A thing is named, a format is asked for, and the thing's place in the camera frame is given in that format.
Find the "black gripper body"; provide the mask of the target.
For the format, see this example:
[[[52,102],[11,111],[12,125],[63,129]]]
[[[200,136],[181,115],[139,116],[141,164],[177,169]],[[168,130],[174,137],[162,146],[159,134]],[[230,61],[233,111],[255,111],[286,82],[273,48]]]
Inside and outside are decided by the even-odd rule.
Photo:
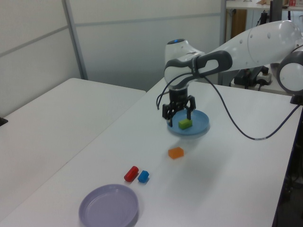
[[[183,110],[188,103],[187,88],[169,90],[170,107],[172,110]]]

